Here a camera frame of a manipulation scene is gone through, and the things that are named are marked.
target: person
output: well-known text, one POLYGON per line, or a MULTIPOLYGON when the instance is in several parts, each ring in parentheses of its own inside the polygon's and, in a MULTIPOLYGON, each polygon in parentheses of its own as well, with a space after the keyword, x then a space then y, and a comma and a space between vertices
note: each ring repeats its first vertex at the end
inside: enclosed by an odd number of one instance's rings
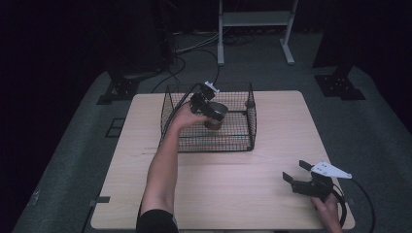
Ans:
MULTIPOLYGON (((137 217, 137 233, 179 233, 173 216, 178 177, 179 135, 185 128, 205 120, 207 120, 206 116, 191 112, 189 103, 182 105, 173 117, 149 167, 146 188, 137 217)), ((324 203, 319 198, 312 198, 312 202, 326 230, 329 233, 342 232, 336 198, 329 195, 324 203)))

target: wire mesh basket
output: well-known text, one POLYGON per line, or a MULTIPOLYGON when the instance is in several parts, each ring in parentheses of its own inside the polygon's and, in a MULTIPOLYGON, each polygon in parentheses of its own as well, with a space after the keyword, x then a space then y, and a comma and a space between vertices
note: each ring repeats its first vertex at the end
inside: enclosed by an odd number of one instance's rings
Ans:
MULTIPOLYGON (((168 85, 161 111, 161 132, 167 119, 176 105, 192 85, 168 85)), ((218 102, 228 107, 220 130, 210 130, 203 122, 198 122, 182 131, 179 140, 179 152, 230 152, 250 151, 255 147, 257 134, 257 111, 251 83, 219 83, 216 85, 221 92, 216 93, 212 102, 218 102)), ((194 89, 185 102, 190 100, 194 89)))

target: white shelf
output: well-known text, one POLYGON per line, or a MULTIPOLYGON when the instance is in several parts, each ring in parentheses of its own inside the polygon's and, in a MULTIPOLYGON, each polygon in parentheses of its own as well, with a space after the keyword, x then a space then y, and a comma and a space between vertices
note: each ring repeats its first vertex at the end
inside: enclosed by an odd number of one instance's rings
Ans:
POLYGON ((223 26, 288 25, 291 12, 223 13, 223 26))

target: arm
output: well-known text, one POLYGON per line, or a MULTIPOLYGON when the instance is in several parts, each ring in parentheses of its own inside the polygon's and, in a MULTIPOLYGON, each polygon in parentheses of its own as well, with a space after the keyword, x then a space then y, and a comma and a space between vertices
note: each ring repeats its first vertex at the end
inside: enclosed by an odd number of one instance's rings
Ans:
POLYGON ((312 197, 311 201, 318 211, 322 224, 328 233, 341 233, 342 227, 339 223, 339 213, 337 208, 337 199, 330 193, 325 202, 317 197, 312 197))
POLYGON ((189 104, 183 105, 178 110, 149 168, 141 205, 141 215, 153 209, 160 209, 174 214, 180 132, 196 122, 206 119, 206 116, 194 115, 190 111, 189 104))

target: hand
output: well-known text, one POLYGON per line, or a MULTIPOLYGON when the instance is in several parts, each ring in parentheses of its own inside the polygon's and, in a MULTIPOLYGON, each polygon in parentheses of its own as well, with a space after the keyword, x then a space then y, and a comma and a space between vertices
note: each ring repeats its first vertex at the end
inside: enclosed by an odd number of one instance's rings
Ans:
POLYGON ((318 211, 326 231, 329 233, 342 232, 336 197, 330 193, 325 202, 322 202, 321 199, 317 197, 312 197, 311 201, 318 211))
POLYGON ((195 115, 191 112, 189 103, 182 105, 173 117, 170 127, 177 128, 179 131, 189 128, 197 122, 207 120, 206 116, 195 115))

